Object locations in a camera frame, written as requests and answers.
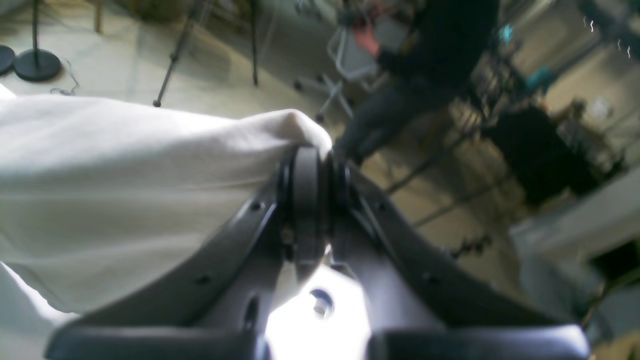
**office chair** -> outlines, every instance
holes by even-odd
[[[391,51],[399,49],[408,31],[406,25],[388,17],[376,21],[376,38]],[[341,26],[329,40],[326,49],[335,63],[340,79],[335,81],[322,73],[316,79],[298,77],[294,82],[297,90],[309,88],[329,95],[316,114],[318,122],[324,120],[324,114],[335,101],[338,101],[349,118],[353,116],[352,104],[342,92],[345,83],[358,83],[366,92],[371,93],[381,88],[388,79],[388,74],[380,70],[376,60],[356,44],[349,28]]]

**black sweater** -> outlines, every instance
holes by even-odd
[[[380,66],[410,80],[423,75],[428,83],[464,85],[486,49],[497,25],[499,0],[429,0],[417,14],[418,42],[408,54],[382,50]]]

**round black base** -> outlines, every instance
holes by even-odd
[[[62,71],[62,64],[60,59],[49,51],[31,49],[15,58],[13,69],[22,80],[38,83],[58,76]]]
[[[0,45],[0,76],[13,69],[13,59],[15,52],[8,46]]]

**concrete floor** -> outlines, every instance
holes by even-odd
[[[78,0],[46,3],[42,6],[40,45],[62,58],[67,72],[45,84],[25,83],[10,74],[0,79],[7,88],[17,95],[48,94],[52,88],[70,90],[74,86],[70,76],[73,74],[79,83],[78,96],[151,105],[169,65],[169,54],[181,30],[179,24],[142,23],[107,1],[104,33],[98,35],[93,32],[90,3]],[[324,101],[323,96],[298,93],[291,83],[297,75],[313,76],[324,70],[331,73],[325,44],[332,31],[295,16],[292,8],[293,3],[281,3],[274,41],[262,59],[260,87],[252,84],[247,38],[213,24],[208,32],[196,31],[195,51],[180,59],[163,107],[230,118],[296,108],[313,117]],[[4,16],[0,22],[0,43],[13,47],[17,53],[28,49],[30,16],[28,7]],[[357,100],[361,98],[356,90],[354,94]],[[342,132],[345,122],[345,116],[335,108],[327,114],[325,125],[335,137]],[[429,119],[412,124],[390,147],[369,160],[364,172],[386,187],[448,139],[442,136],[443,131],[430,131],[425,123]],[[396,193],[393,200],[413,222],[446,206],[456,194],[499,177],[504,166],[496,159],[490,147],[466,145]],[[518,290],[518,261],[505,227],[511,221],[511,205],[521,198],[517,187],[508,184],[501,191],[458,207],[417,230],[429,241],[447,247],[459,244],[464,237],[489,232],[494,244],[481,258],[461,260],[462,267],[499,291],[524,301]]]

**black pants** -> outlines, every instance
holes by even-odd
[[[457,88],[397,80],[356,109],[335,149],[346,158],[361,162],[413,119],[449,104],[457,93]]]

